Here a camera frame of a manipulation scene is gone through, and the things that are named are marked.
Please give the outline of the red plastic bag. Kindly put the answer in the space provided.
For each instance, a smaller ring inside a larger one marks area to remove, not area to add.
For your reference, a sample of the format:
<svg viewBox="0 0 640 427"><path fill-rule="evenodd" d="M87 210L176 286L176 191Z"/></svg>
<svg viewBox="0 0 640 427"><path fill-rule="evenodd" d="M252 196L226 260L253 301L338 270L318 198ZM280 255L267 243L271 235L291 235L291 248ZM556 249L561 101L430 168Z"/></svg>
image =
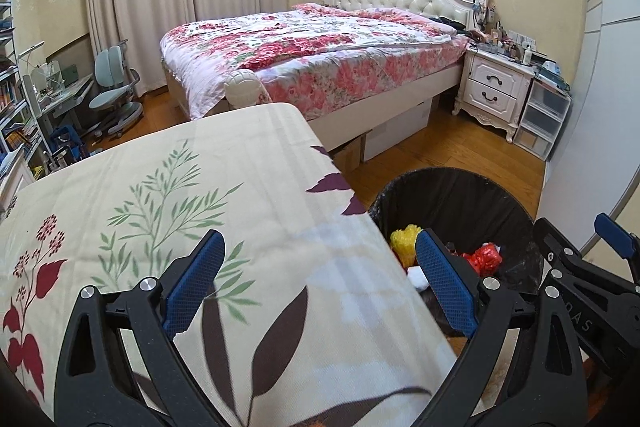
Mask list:
<svg viewBox="0 0 640 427"><path fill-rule="evenodd" d="M469 262L480 277L492 277L502 263L500 247L494 243L485 243L473 254L463 254L462 258Z"/></svg>

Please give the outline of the floral patterned table cloth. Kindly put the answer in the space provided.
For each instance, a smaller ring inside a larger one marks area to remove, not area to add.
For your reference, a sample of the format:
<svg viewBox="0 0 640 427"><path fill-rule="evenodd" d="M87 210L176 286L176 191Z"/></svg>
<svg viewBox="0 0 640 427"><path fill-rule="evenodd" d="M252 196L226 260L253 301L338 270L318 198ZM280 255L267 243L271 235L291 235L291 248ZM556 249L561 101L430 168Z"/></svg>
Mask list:
<svg viewBox="0 0 640 427"><path fill-rule="evenodd" d="M455 359L288 104L79 161L1 223L6 426L409 426Z"/></svg>

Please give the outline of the white bookshelf with books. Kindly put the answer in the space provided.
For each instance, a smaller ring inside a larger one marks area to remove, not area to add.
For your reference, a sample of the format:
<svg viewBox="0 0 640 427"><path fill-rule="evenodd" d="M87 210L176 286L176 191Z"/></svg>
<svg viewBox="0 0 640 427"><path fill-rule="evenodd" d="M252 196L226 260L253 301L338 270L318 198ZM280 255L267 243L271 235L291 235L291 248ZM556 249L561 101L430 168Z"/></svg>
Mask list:
<svg viewBox="0 0 640 427"><path fill-rule="evenodd" d="M36 180L48 173L49 145L25 90L16 46L15 0L1 0L1 152L23 153Z"/></svg>

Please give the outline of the clear plastic drawer unit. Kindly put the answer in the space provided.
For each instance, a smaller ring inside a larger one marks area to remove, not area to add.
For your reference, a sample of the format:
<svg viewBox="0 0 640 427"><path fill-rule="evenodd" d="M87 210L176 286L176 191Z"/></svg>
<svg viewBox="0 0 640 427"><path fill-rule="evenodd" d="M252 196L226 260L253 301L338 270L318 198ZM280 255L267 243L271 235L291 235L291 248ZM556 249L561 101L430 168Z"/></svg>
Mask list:
<svg viewBox="0 0 640 427"><path fill-rule="evenodd" d="M553 83L534 78L530 84L513 143L542 161L554 149L572 99Z"/></svg>

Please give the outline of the yellow foam fruit net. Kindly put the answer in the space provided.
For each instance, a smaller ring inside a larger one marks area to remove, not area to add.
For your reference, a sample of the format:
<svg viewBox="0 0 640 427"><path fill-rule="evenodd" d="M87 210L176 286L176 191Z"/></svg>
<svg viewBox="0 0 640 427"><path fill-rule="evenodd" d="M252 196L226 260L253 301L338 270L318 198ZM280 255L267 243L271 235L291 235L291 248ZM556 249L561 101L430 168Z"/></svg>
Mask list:
<svg viewBox="0 0 640 427"><path fill-rule="evenodd" d="M390 234L390 248L405 271L416 265L416 238L421 232L421 227L407 225Z"/></svg>

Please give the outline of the white bed with headboard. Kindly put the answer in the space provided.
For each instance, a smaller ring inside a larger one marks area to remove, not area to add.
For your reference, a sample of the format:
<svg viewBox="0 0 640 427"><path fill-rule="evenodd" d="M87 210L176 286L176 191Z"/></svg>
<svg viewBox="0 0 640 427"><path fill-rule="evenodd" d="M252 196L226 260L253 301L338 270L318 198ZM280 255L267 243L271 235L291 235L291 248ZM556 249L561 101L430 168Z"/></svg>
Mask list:
<svg viewBox="0 0 640 427"><path fill-rule="evenodd" d="M199 20L160 57L191 119L267 103L296 107L327 148L457 86L488 0L322 0Z"/></svg>

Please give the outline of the study desk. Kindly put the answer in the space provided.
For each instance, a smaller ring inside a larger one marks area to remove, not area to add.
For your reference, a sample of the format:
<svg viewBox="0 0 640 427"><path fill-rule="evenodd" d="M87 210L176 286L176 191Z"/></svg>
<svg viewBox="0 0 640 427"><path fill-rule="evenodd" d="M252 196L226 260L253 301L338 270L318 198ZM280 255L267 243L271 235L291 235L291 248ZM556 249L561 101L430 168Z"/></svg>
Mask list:
<svg viewBox="0 0 640 427"><path fill-rule="evenodd" d="M75 109L85 100L94 85L92 74L80 78L68 87L37 98L35 87L28 76L23 78L25 100L32 116L36 118L42 132L49 136L65 119L79 127Z"/></svg>

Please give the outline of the black round trash bin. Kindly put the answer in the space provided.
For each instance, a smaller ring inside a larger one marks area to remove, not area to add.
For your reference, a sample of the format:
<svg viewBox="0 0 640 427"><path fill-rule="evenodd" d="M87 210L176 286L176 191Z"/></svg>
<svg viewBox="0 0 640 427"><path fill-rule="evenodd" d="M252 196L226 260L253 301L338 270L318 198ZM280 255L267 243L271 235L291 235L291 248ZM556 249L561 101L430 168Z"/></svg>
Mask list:
<svg viewBox="0 0 640 427"><path fill-rule="evenodd" d="M406 172L378 193L369 215L386 239L417 225L433 230L456 254L495 244L502 262L494 277L512 291L535 294L542 280L544 259L533 239L534 219L486 176L448 167Z"/></svg>

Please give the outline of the pink floral quilt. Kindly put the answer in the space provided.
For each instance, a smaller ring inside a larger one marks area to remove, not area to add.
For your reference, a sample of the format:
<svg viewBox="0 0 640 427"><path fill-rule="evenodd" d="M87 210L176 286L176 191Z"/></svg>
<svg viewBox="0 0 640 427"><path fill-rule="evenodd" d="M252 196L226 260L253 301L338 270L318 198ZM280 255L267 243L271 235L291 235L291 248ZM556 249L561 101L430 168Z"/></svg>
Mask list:
<svg viewBox="0 0 640 427"><path fill-rule="evenodd" d="M191 119L210 115L232 75L247 70L262 85L259 102L290 103L314 120L441 72L468 46L454 28L408 11L302 3L180 25L160 54Z"/></svg>

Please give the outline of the white under-bed storage box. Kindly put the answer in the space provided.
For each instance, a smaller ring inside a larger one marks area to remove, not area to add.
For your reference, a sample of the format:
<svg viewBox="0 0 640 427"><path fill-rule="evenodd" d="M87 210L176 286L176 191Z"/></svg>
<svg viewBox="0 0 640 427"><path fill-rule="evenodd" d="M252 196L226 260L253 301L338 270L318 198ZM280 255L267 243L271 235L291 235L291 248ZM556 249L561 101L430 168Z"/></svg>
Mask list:
<svg viewBox="0 0 640 427"><path fill-rule="evenodd" d="M431 108L432 100L427 100L369 131L364 138L362 160L375 158L426 128Z"/></svg>

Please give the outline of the white two-drawer nightstand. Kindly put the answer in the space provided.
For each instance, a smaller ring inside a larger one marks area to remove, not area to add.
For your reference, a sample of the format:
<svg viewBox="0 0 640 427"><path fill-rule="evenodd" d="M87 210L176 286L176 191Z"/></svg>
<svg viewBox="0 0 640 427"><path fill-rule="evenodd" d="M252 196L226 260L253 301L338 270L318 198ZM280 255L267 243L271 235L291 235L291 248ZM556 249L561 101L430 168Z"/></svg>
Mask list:
<svg viewBox="0 0 640 427"><path fill-rule="evenodd" d="M467 113L482 126L506 132L512 143L533 79L533 67L469 46L451 114Z"/></svg>

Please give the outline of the light blue desk chair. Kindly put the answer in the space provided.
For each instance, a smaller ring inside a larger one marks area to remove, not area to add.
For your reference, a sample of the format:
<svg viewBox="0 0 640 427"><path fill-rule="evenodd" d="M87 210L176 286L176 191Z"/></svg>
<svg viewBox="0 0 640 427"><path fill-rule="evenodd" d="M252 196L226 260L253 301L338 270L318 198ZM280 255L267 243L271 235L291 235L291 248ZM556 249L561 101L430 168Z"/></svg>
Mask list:
<svg viewBox="0 0 640 427"><path fill-rule="evenodd" d="M90 101L89 108L107 113L89 130L98 141L106 136L120 138L143 116L142 103L134 91L140 74L127 62L127 44L125 39L102 50L94 62L93 77L100 93Z"/></svg>

